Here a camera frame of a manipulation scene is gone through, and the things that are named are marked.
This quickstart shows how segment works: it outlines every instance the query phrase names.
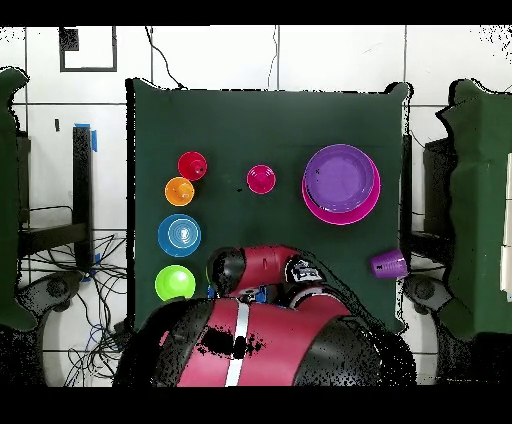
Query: green fabric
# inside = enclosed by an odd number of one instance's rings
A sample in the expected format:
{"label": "green fabric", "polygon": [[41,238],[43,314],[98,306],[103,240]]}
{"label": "green fabric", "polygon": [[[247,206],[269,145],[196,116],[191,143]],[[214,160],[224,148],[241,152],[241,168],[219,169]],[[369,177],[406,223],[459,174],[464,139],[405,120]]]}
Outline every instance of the green fabric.
{"label": "green fabric", "polygon": [[450,179],[455,256],[448,285],[455,300],[439,314],[462,339],[512,332],[512,303],[500,290],[507,155],[512,152],[512,96],[492,94],[469,80],[454,86],[442,113],[453,131],[458,164]]}
{"label": "green fabric", "polygon": [[[135,327],[162,304],[154,281],[179,264],[195,276],[195,297],[206,297],[206,262],[222,246],[284,244],[312,251],[392,331],[396,282],[375,279],[369,259],[397,246],[401,171],[402,103],[407,84],[390,93],[163,91],[134,80],[135,90]],[[336,143],[359,147],[380,171],[382,191],[362,221],[338,227],[316,219],[305,206],[301,180],[308,160]],[[178,176],[182,153],[196,150],[208,161],[194,182],[192,202],[175,207],[164,187]],[[275,188],[256,195],[247,171],[267,164]],[[157,230],[174,213],[200,225],[199,248],[186,258],[160,249]]]}
{"label": "green fabric", "polygon": [[28,81],[14,68],[0,70],[0,324],[26,331],[36,320],[14,298],[18,279],[18,155],[16,120],[10,111],[14,93]]}

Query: purple bowl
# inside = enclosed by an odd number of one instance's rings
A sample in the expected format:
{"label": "purple bowl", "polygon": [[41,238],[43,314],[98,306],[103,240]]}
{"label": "purple bowl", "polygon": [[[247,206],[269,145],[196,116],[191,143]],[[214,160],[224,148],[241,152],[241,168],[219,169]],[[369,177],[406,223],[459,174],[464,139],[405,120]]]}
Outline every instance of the purple bowl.
{"label": "purple bowl", "polygon": [[357,208],[368,198],[374,183],[370,158],[348,144],[334,144],[315,153],[304,178],[311,200],[334,213]]}

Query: lime green bowl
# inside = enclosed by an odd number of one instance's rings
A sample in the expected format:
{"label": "lime green bowl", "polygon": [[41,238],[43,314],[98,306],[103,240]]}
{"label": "lime green bowl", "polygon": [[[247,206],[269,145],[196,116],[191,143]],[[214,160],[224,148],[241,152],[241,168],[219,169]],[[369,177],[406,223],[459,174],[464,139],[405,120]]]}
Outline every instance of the lime green bowl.
{"label": "lime green bowl", "polygon": [[196,290],[196,279],[184,266],[166,266],[156,276],[155,290],[164,302],[180,296],[190,299]]}

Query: pink plate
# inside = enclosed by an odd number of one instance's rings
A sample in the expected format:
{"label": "pink plate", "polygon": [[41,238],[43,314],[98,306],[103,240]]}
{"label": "pink plate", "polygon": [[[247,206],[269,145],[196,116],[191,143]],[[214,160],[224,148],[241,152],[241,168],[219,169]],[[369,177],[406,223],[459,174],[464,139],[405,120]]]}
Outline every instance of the pink plate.
{"label": "pink plate", "polygon": [[304,202],[306,203],[306,206],[311,211],[311,213],[315,215],[318,219],[334,225],[353,224],[354,222],[360,221],[366,215],[368,215],[377,204],[377,200],[379,199],[380,195],[379,171],[377,170],[377,167],[375,166],[371,159],[370,162],[372,163],[374,180],[372,191],[370,192],[368,198],[363,203],[361,203],[361,205],[359,205],[357,208],[349,212],[335,213],[319,208],[310,199],[308,191],[306,189],[306,180],[302,178],[302,197],[304,198]]}

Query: light blue bowl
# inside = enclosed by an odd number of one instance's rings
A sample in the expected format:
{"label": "light blue bowl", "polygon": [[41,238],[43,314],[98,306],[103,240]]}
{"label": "light blue bowl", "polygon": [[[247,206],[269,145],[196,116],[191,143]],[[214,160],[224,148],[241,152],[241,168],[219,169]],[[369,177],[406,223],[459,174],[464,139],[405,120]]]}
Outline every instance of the light blue bowl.
{"label": "light blue bowl", "polygon": [[195,219],[184,214],[165,218],[158,227],[158,244],[175,258],[184,258],[195,252],[201,243],[201,229]]}

